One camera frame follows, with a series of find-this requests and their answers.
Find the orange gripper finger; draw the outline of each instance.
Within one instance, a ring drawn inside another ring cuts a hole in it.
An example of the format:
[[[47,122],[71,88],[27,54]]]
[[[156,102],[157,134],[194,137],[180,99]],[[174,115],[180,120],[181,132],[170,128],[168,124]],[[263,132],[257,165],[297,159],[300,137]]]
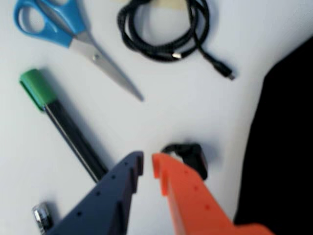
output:
[[[168,196],[177,235],[272,235],[262,225],[234,226],[200,175],[168,154],[153,154],[155,178]]]

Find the green marker cap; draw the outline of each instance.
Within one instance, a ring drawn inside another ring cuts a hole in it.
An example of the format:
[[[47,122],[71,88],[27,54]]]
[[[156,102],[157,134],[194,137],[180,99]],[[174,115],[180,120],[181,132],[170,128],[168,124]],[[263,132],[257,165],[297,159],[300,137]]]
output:
[[[44,111],[46,104],[57,99],[57,96],[38,70],[30,70],[22,74],[20,83],[41,111]]]

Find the pen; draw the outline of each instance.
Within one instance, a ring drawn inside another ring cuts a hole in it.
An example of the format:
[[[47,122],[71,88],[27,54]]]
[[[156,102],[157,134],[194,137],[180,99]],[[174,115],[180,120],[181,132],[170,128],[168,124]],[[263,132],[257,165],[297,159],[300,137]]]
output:
[[[30,70],[21,76],[20,83],[37,107],[50,117],[92,179],[96,183],[100,181],[108,169],[100,163],[95,151],[67,114],[42,74],[38,70]]]

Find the blue scissors handle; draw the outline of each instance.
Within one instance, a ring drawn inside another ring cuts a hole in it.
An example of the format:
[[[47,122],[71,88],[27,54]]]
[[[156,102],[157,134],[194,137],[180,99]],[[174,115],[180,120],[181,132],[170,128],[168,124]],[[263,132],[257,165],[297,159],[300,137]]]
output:
[[[77,35],[86,30],[84,21],[79,12],[76,0],[68,0],[64,5],[58,6],[51,3],[49,0],[40,0],[48,7],[54,10],[68,25],[72,32]],[[19,21],[19,15],[23,8],[33,7],[41,13],[45,26],[41,32],[32,33],[24,30]],[[18,0],[14,9],[14,22],[17,28],[24,34],[32,37],[44,39],[53,43],[69,47],[73,37],[63,31],[37,4],[36,0]]]

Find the scissors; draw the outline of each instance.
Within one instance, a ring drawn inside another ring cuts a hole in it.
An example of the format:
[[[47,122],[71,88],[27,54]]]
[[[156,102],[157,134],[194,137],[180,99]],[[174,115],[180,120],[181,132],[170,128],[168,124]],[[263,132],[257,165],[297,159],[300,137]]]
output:
[[[69,27],[71,33],[63,30],[57,22],[54,22],[43,10],[42,4],[50,8]],[[44,19],[44,28],[41,32],[28,32],[20,25],[19,15],[26,7],[33,7],[41,13]],[[87,32],[82,15],[80,14],[76,0],[68,0],[63,5],[56,5],[50,0],[18,0],[14,9],[14,21],[17,28],[24,34],[44,39],[52,43],[72,49],[83,55],[87,60],[96,65],[102,72],[108,75],[119,86],[143,101],[143,97],[130,80],[118,69],[93,43]]]

